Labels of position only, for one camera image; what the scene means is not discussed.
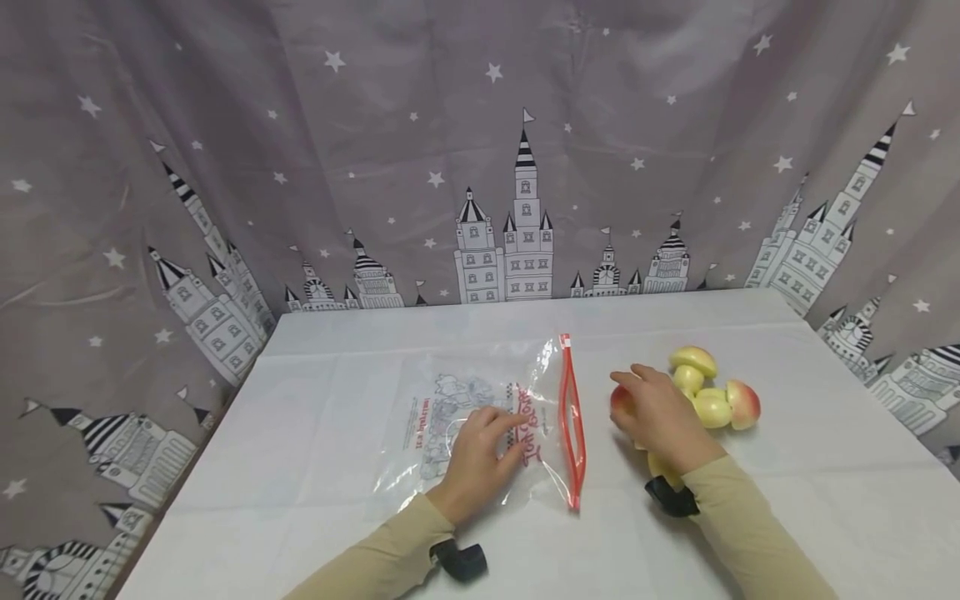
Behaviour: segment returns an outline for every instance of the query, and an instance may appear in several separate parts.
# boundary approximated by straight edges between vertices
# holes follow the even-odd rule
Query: star pattern
[[[127,258],[124,254],[121,254],[115,248],[111,248],[110,252],[103,252],[104,258],[107,259],[107,264],[110,267],[117,267],[120,270],[124,269],[123,261]]]
[[[333,69],[334,73],[340,72],[340,67],[347,66],[345,62],[340,58],[339,52],[326,52],[326,62],[324,66],[328,66]]]
[[[786,158],[786,157],[784,157],[784,156],[781,156],[781,157],[780,157],[780,160],[778,160],[776,163],[774,163],[774,166],[777,168],[777,173],[782,173],[782,172],[786,171],[787,169],[792,169],[792,168],[793,168],[793,158]]]
[[[906,51],[910,49],[910,46],[901,46],[899,42],[894,46],[894,49],[887,53],[887,66],[890,66],[894,62],[906,62]]]
[[[760,35],[760,41],[754,45],[754,50],[756,50],[757,56],[760,56],[761,52],[770,47],[770,40],[773,38],[773,36],[768,36],[766,34]]]
[[[94,119],[97,118],[97,112],[103,110],[102,108],[93,104],[93,99],[91,99],[89,96],[77,96],[77,98],[80,100],[80,110],[83,112],[89,112],[90,116]]]
[[[27,490],[27,480],[18,479],[16,481],[11,481],[9,484],[7,484],[7,488],[0,493],[4,494],[7,497],[7,500],[10,501],[16,498],[17,496],[19,496],[20,494],[24,493],[26,490]]]
[[[500,74],[499,64],[493,64],[492,62],[488,62],[487,66],[489,67],[489,69],[487,69],[487,77],[490,78],[491,84],[495,84],[496,80],[498,79],[503,79],[503,75]]]

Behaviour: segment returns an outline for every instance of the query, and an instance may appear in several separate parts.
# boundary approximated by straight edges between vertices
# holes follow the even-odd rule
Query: white table
[[[774,291],[285,315],[119,598],[278,598],[368,534],[404,357],[567,332],[588,472],[579,518],[531,503],[461,537],[490,575],[423,598],[726,598],[695,528],[660,516],[608,420],[608,372],[708,348],[763,401],[725,445],[842,598],[960,589],[960,485]]]

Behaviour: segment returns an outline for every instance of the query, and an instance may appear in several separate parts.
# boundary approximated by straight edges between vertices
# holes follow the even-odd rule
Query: plastic bag
[[[385,518],[440,483],[450,450],[471,412],[492,405],[530,415],[501,440],[502,456],[523,444],[523,465],[499,504],[535,499],[578,512],[587,470],[569,336],[547,342],[434,348],[403,366],[371,518]]]

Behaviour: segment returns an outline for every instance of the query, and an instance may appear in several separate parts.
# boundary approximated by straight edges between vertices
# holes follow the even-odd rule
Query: beige sleeve
[[[836,598],[817,568],[770,510],[763,493],[725,456],[684,475],[703,530],[747,600]]]
[[[284,600],[392,600],[423,583],[433,568],[430,548],[453,538],[453,525],[417,495],[368,538],[304,580]]]

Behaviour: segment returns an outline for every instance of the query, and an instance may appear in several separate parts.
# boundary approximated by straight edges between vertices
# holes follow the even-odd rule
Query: gray curtain
[[[0,3],[0,598],[104,597],[291,310],[774,287],[958,472],[958,20]]]

